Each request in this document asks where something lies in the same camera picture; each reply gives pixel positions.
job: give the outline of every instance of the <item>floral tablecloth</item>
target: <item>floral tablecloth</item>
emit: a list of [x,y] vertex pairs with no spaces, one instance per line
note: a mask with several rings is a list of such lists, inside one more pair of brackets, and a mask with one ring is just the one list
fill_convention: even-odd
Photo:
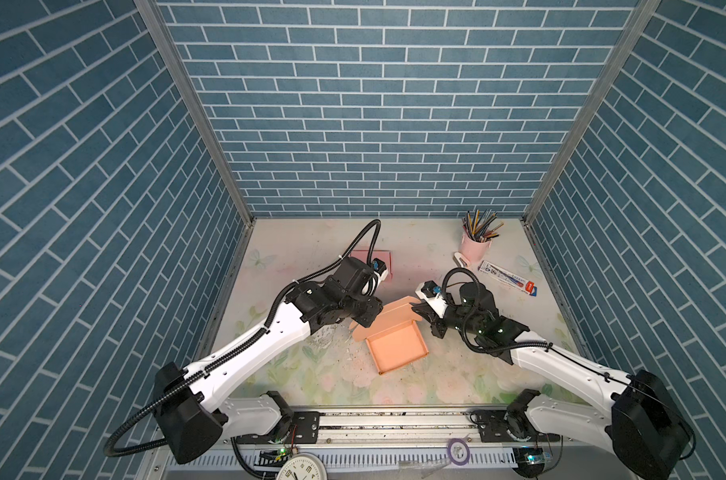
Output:
[[[485,258],[534,281],[537,296],[524,295],[485,274],[478,275],[480,281],[493,292],[502,314],[573,350],[573,339],[520,222],[504,222],[501,235],[494,239]],[[284,285],[332,262],[366,223],[258,220],[214,349],[261,321]],[[377,290],[383,302],[413,295],[416,285],[426,280],[440,283],[445,272],[455,266],[452,255],[462,231],[458,220],[384,219],[382,223],[376,248],[392,254],[392,279]],[[358,248],[367,249],[367,242],[363,240]],[[459,275],[454,278],[465,280]],[[522,389],[537,388],[554,398],[577,400],[535,373],[472,353],[455,332],[448,332],[443,340],[433,337],[424,321],[418,324],[429,355],[379,375],[365,342],[352,340],[349,323],[326,326],[282,352],[248,378],[233,396],[279,390],[289,404],[303,406],[476,404],[509,403]]]

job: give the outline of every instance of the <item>clock face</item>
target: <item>clock face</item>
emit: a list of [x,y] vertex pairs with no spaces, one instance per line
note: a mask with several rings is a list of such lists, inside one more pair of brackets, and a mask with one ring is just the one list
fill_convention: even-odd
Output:
[[327,480],[325,466],[308,453],[291,457],[280,470],[277,480]]

